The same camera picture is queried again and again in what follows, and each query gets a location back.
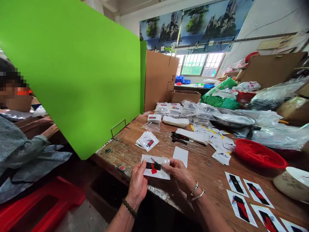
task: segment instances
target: white ceramic bowl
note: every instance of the white ceramic bowl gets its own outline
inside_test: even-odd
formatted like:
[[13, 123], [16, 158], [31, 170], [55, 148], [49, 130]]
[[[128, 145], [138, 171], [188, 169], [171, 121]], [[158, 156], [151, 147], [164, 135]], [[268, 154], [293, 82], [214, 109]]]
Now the white ceramic bowl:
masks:
[[309, 172], [287, 167], [284, 173], [274, 178], [273, 183], [290, 198], [309, 204]]

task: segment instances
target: mountain painting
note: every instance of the mountain painting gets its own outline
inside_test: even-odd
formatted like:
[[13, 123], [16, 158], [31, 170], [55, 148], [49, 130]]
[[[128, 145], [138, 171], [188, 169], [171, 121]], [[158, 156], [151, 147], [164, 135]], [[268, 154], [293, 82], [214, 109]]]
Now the mountain painting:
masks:
[[[196, 8], [184, 9], [181, 27], [182, 45], [195, 45], [209, 41], [227, 41], [239, 31], [253, 5], [253, 0], [225, 0]], [[208, 46], [208, 52], [223, 52], [230, 50], [228, 44]]]
[[182, 14], [181, 10], [140, 21], [139, 38], [147, 41], [147, 49], [160, 50], [177, 42]]
[[[224, 0], [213, 4], [176, 11], [140, 22], [140, 40], [147, 41], [147, 49], [171, 47], [179, 34], [178, 46], [194, 46], [209, 41], [227, 41], [237, 36], [253, 5], [253, 0]], [[200, 46], [194, 53], [230, 51], [228, 44]], [[178, 50], [177, 54], [187, 53]]]

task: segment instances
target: bracelet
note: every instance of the bracelet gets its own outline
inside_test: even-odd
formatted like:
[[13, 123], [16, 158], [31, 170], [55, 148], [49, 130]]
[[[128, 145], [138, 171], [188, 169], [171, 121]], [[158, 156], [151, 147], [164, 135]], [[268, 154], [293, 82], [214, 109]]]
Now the bracelet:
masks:
[[202, 191], [201, 195], [199, 195], [199, 196], [197, 196], [197, 197], [194, 197], [194, 198], [192, 198], [192, 199], [189, 200], [189, 201], [192, 202], [192, 201], [197, 200], [198, 198], [200, 198], [201, 196], [203, 196], [204, 192], [205, 192], [205, 190]]
[[132, 216], [136, 218], [137, 213], [134, 211], [134, 209], [132, 209], [132, 207], [129, 205], [129, 203], [127, 203], [127, 201], [124, 198], [122, 199], [122, 203], [126, 206], [126, 208], [132, 214]]
[[196, 185], [193, 189], [193, 192], [191, 193], [191, 196], [193, 196], [193, 194], [194, 194], [195, 190], [198, 188], [198, 186], [199, 186], [199, 183], [196, 181]]

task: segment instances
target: red plastic basin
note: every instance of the red plastic basin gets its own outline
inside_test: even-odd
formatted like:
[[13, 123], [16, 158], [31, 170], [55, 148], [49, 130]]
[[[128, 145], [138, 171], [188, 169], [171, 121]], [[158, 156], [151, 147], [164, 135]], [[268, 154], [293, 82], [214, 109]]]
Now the red plastic basin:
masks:
[[286, 160], [279, 154], [251, 140], [236, 140], [235, 152], [240, 158], [255, 167], [285, 169], [288, 166]]

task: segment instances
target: green divider board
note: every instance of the green divider board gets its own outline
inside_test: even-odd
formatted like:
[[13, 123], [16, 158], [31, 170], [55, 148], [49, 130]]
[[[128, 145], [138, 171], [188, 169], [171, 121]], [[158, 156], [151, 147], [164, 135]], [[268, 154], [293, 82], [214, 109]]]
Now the green divider board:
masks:
[[144, 113], [147, 41], [141, 41], [141, 111]]
[[139, 37], [79, 0], [0, 9], [0, 47], [81, 159], [139, 114]]

